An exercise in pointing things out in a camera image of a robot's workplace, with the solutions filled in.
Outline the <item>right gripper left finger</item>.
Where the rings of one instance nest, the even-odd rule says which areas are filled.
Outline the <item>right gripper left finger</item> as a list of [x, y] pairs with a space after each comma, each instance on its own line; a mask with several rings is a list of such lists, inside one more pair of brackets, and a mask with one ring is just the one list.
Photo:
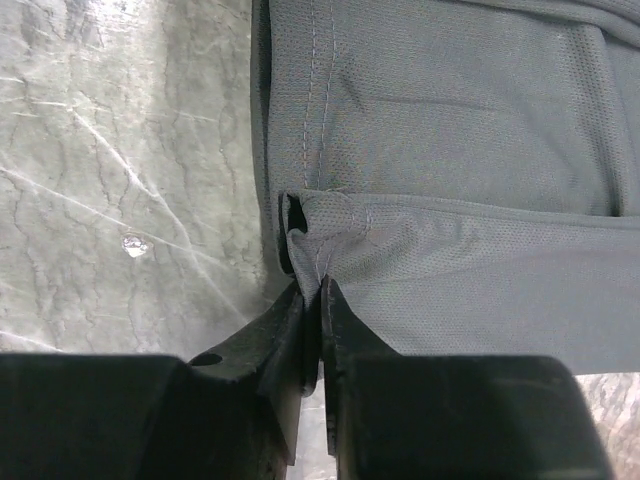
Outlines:
[[282, 479], [306, 391], [296, 285], [191, 361], [5, 353], [5, 479]]

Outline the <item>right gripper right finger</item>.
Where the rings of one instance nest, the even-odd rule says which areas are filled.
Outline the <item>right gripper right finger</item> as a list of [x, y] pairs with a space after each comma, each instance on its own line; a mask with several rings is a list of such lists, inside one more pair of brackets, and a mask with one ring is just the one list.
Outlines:
[[404, 356], [321, 287], [329, 453], [341, 479], [609, 479], [578, 383], [546, 356]]

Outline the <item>dark grey t-shirt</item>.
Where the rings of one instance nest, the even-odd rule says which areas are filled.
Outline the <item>dark grey t-shirt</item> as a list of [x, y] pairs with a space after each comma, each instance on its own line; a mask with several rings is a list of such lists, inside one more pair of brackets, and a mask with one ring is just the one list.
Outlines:
[[268, 255], [404, 354], [639, 368], [635, 1], [256, 1]]

